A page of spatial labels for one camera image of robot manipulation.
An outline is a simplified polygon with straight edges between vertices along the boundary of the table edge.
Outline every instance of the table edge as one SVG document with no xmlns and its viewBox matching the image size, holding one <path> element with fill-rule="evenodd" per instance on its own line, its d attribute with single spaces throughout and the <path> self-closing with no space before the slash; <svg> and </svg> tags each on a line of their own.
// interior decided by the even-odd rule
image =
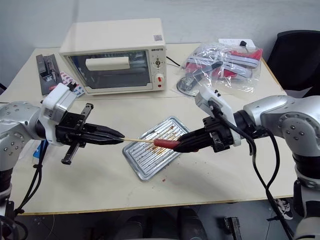
<svg viewBox="0 0 320 240">
<path fill-rule="evenodd" d="M 274 199 L 283 199 L 283 198 L 292 198 L 292 197 L 293 197 L 293 195 L 281 195 L 281 196 L 275 196 Z M 191 202 L 191 203 L 175 203 L 175 204 L 164 204 L 164 205 L 133 206 L 133 207 L 123 207 L 123 208 L 94 209 L 94 210 L 81 210 L 81 211 L 25 212 L 25 213 L 23 213 L 21 215 L 23 215 L 23 216 L 31 216 L 31 215 L 88 214 L 88 213 L 103 213 L 103 212 L 137 210 L 137 209 L 155 209 L 155 208 L 191 206 L 191 205 L 237 203 L 237 202 L 259 201 L 259 200 L 266 200 L 266 199 L 267 199 L 267 197 L 258 197 L 258 198 L 250 198 L 250 199 L 204 201 L 204 202 Z"/>
<path fill-rule="evenodd" d="M 268 72 L 270 73 L 270 75 L 272 76 L 273 80 L 280 86 L 280 88 L 284 91 L 284 89 L 282 88 L 282 86 L 280 85 L 278 79 L 276 78 L 276 76 L 274 75 L 274 73 L 271 71 L 270 67 L 268 66 L 268 64 L 266 63 L 266 61 L 264 60 L 264 58 L 261 58 L 261 61 L 263 62 L 263 64 L 265 65 L 266 69 L 268 70 Z"/>
</svg>

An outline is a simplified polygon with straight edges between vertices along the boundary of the oven window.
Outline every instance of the oven window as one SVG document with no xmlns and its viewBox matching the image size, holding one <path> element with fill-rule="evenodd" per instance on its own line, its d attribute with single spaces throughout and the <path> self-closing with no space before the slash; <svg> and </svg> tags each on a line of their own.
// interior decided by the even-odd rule
<svg viewBox="0 0 320 240">
<path fill-rule="evenodd" d="M 128 57 L 129 68 L 118 70 L 89 70 L 87 59 Z M 146 50 L 118 51 L 69 57 L 92 89 L 142 87 L 151 82 Z"/>
</svg>

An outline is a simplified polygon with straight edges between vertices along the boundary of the metal bracket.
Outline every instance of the metal bracket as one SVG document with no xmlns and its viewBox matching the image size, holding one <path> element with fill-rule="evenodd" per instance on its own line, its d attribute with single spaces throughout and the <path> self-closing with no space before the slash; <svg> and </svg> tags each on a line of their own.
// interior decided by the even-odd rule
<svg viewBox="0 0 320 240">
<path fill-rule="evenodd" d="M 224 223 L 226 229 L 232 233 L 233 239 L 234 240 L 242 240 L 241 238 L 241 233 L 240 233 L 240 224 L 239 224 L 239 219 L 236 216 L 232 217 L 225 217 L 224 218 Z"/>
<path fill-rule="evenodd" d="M 94 105 L 91 103 L 87 103 L 84 107 L 84 109 L 81 112 L 81 115 L 84 116 L 83 119 L 79 119 L 75 125 L 75 131 L 78 131 L 83 128 L 89 114 L 91 113 L 91 110 L 94 108 Z M 72 162 L 72 159 L 74 158 L 77 150 L 79 147 L 84 147 L 86 145 L 85 142 L 79 142 L 79 141 L 73 141 L 70 145 L 68 151 L 66 152 L 64 158 L 61 160 L 63 164 L 70 165 Z"/>
</svg>

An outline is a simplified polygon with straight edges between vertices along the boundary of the wooden stick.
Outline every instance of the wooden stick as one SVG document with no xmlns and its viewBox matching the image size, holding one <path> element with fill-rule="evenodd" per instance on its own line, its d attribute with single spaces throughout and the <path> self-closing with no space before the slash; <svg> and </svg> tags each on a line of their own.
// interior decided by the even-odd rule
<svg viewBox="0 0 320 240">
<path fill-rule="evenodd" d="M 119 137 L 123 141 L 130 141 L 130 142 L 143 142 L 143 143 L 154 143 L 154 140 L 145 140 L 145 139 L 134 139 L 134 138 L 126 138 L 126 137 Z"/>
</svg>

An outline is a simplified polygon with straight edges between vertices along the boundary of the metal tray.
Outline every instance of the metal tray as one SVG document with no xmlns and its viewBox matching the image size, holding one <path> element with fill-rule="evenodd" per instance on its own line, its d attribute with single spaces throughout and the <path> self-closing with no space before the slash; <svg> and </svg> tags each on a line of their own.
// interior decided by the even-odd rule
<svg viewBox="0 0 320 240">
<path fill-rule="evenodd" d="M 188 132 L 189 130 L 180 120 L 175 116 L 170 116 L 142 134 L 139 139 L 177 140 L 181 135 Z M 181 154 L 172 149 L 154 146 L 149 142 L 132 142 L 123 148 L 122 153 L 143 181 L 149 180 Z"/>
</svg>

